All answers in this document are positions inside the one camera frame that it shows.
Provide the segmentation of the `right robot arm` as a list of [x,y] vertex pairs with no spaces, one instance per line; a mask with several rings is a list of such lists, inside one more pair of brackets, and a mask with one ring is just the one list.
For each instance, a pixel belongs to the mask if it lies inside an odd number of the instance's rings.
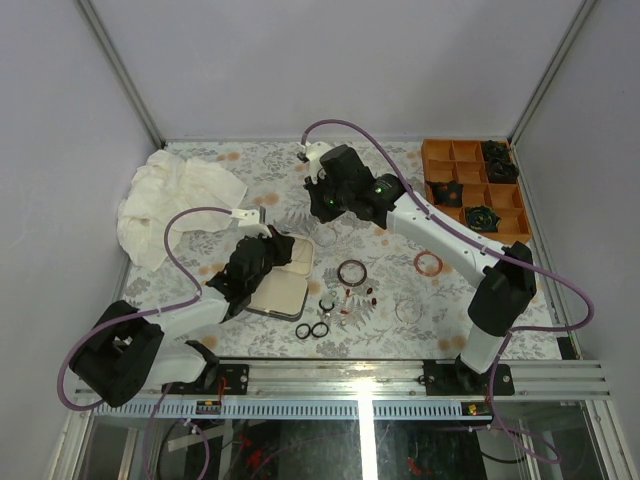
[[421,245],[474,287],[468,307],[472,328],[455,378],[463,392],[482,392],[491,383],[490,368],[507,332],[536,294],[530,249],[474,233],[394,174],[374,177],[350,146],[308,143],[298,157],[309,167],[304,188],[320,222],[350,212]]

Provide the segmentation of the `cream navy jewelry box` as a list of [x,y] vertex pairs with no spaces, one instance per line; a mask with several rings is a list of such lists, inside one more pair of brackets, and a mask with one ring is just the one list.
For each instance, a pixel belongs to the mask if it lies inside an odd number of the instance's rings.
[[247,310],[289,322],[297,321],[304,311],[313,269],[315,244],[307,237],[295,239],[291,262],[273,267],[252,294]]

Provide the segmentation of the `orange bangle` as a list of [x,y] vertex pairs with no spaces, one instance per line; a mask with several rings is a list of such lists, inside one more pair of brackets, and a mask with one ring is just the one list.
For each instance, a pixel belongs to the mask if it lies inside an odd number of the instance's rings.
[[415,270],[426,277],[438,276],[444,267],[443,260],[429,251],[423,251],[416,255],[413,261]]

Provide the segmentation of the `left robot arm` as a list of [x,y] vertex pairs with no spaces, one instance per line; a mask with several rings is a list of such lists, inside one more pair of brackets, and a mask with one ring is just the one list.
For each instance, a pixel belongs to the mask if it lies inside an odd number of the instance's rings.
[[193,332],[245,310],[272,269],[291,262],[294,245],[294,237],[271,228],[268,235],[241,239],[224,269],[193,300],[147,311],[124,300],[112,303],[71,355],[70,370],[111,407],[145,388],[215,391],[220,360]]

